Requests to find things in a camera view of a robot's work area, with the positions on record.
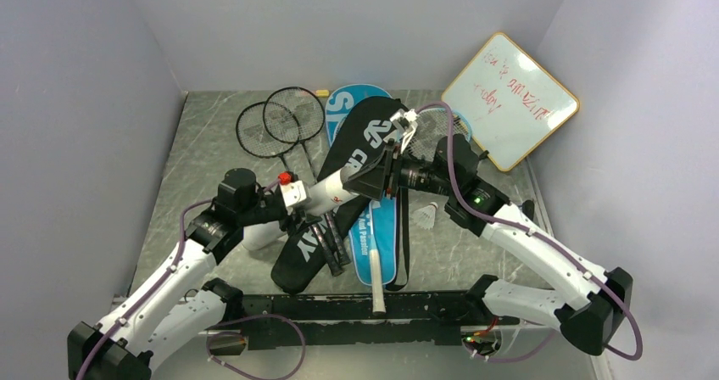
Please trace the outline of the white shuttlecock tube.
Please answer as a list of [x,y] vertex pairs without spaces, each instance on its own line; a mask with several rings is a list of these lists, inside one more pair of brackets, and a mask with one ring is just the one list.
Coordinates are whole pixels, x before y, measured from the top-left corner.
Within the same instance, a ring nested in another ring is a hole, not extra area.
[[309,189],[309,202],[304,206],[305,212],[309,215],[323,215],[358,197],[357,193],[343,187],[358,170],[344,166],[313,185]]

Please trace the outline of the blue white badminton racket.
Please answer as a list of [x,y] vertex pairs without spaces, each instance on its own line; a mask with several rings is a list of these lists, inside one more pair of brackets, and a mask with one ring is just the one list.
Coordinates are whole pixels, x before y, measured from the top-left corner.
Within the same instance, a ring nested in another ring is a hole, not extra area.
[[[440,165],[444,175],[449,178],[449,192],[451,196],[452,187],[450,178],[455,177],[460,180],[466,174],[472,175],[477,167],[477,162],[472,158],[473,152],[469,145],[469,137],[471,128],[461,121],[461,117],[456,115],[452,109],[445,104],[430,103],[424,107],[415,109],[418,117],[419,131],[416,134],[412,145],[417,144],[416,148],[412,148],[415,154],[433,155],[434,163]],[[382,138],[382,150],[376,159],[373,159],[368,165],[362,168],[382,167],[382,151],[386,143]],[[394,198],[384,196],[381,200],[373,200],[380,203],[383,200],[403,199],[407,196],[409,189],[400,188],[399,194]]]

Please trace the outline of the black badminton racket right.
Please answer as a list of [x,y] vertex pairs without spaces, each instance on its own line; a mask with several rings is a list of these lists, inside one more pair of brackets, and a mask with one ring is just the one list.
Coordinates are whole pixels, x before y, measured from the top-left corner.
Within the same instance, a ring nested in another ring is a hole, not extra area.
[[[265,130],[281,143],[300,145],[314,178],[318,173],[309,157],[306,143],[321,131],[325,115],[319,98],[304,87],[283,87],[274,91],[262,110]],[[321,216],[309,216],[306,221],[322,249],[326,264],[334,277],[344,272],[350,263],[343,247],[334,216],[326,212]]]

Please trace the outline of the blue racket cover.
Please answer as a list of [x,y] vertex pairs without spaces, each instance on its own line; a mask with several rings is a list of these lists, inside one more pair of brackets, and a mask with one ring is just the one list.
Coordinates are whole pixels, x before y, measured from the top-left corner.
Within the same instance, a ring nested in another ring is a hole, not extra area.
[[[390,131],[390,116],[400,108],[389,92],[370,84],[351,84],[335,90],[326,101],[329,151],[320,178],[345,165],[360,168],[376,159],[382,138]],[[380,258],[382,285],[398,290],[399,250],[403,239],[401,205],[395,199],[380,203],[359,196],[336,209],[337,227],[350,241],[355,271],[364,285],[371,284],[370,246]]]

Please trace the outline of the black racket cover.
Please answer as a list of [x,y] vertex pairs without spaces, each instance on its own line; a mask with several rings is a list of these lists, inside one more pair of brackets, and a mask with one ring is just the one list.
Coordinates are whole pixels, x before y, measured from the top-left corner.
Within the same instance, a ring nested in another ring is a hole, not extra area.
[[[360,168],[382,151],[383,139],[392,130],[390,116],[406,106],[388,96],[369,96],[354,103],[341,114],[340,120],[327,121],[329,151],[319,178],[348,165]],[[385,198],[380,202],[358,196],[333,210],[335,223],[342,238],[350,241],[354,269],[362,283],[370,279],[369,256],[364,254],[373,242],[381,261],[382,284],[388,291],[406,286],[398,280],[401,263],[410,262],[409,195]],[[326,265],[320,245],[308,227],[293,234],[285,243],[270,273],[271,280],[284,293],[303,292]]]

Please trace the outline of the white plastic shuttlecock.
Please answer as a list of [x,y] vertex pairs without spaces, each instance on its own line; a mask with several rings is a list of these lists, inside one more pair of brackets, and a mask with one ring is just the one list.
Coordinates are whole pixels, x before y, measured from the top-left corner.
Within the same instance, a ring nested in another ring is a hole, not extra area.
[[430,204],[415,210],[412,215],[412,221],[421,229],[431,230],[435,225],[438,204],[431,202]]

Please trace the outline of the black badminton racket left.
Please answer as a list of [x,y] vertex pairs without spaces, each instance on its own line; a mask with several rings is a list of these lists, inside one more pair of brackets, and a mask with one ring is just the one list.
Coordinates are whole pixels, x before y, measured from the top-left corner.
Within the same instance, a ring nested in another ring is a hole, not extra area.
[[237,118],[236,134],[240,146],[257,158],[278,158],[286,172],[293,170],[287,163],[286,154],[299,141],[300,124],[297,118],[278,103],[273,103],[264,117],[265,104],[249,105]]

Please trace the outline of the white dry erase board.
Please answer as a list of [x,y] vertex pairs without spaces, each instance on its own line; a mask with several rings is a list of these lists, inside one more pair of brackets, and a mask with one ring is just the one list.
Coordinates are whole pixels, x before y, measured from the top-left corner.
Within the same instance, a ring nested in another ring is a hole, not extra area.
[[580,109],[580,100],[503,32],[488,39],[441,100],[467,120],[475,143],[504,172]]

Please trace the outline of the blue black stapler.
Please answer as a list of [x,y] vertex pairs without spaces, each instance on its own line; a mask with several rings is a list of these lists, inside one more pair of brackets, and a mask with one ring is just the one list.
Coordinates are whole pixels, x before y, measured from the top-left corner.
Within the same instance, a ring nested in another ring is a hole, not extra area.
[[536,215],[535,202],[531,199],[524,201],[521,206],[521,212],[529,219],[533,220]]

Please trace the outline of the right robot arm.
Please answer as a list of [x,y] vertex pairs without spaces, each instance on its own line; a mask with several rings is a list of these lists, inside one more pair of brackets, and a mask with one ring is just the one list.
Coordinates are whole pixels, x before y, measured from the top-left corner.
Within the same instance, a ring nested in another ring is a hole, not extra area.
[[421,124],[421,114],[400,110],[381,151],[361,166],[339,171],[343,191],[356,197],[391,198],[401,189],[443,195],[459,227],[512,253],[548,287],[530,288],[496,276],[480,277],[467,291],[466,314],[484,325],[512,316],[554,329],[588,355],[611,350],[623,323],[633,331],[639,359],[644,341],[630,309],[634,280],[621,267],[607,270],[551,237],[521,207],[477,173],[483,154],[457,132],[453,114]]

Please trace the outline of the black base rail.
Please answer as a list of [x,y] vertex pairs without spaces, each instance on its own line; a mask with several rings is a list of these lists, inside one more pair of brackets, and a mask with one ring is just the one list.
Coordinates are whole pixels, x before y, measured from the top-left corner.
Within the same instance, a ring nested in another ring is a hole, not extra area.
[[387,312],[372,312],[371,296],[355,294],[248,294],[225,313],[217,330],[236,330],[251,350],[301,344],[459,345],[487,327],[516,324],[470,305],[462,291],[400,292],[385,296]]

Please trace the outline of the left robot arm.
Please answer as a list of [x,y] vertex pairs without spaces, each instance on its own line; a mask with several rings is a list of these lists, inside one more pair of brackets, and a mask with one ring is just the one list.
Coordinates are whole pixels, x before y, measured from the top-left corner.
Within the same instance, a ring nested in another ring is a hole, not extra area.
[[151,276],[95,324],[80,322],[67,337],[71,379],[149,379],[179,348],[215,325],[242,320],[242,291],[221,279],[183,296],[200,278],[260,228],[281,226],[305,205],[309,193],[291,173],[266,187],[253,171],[229,170],[216,195],[198,202],[202,212],[185,222],[181,212],[176,246]]

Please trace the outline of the black badminton racket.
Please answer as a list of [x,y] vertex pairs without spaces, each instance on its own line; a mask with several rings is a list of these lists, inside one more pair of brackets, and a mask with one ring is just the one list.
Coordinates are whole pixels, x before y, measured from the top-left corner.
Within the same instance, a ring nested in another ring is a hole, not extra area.
[[[281,143],[300,145],[314,178],[318,173],[309,157],[306,143],[321,131],[325,115],[319,98],[304,87],[283,87],[274,91],[262,110],[265,130]],[[326,212],[321,216],[309,216],[306,221],[322,249],[326,264],[334,277],[344,272],[350,263],[343,247],[334,216]]]
[[249,105],[237,118],[236,134],[240,146],[257,158],[278,158],[286,172],[293,170],[287,163],[286,154],[299,141],[300,124],[297,118],[278,103],[273,103],[264,117],[265,104]]

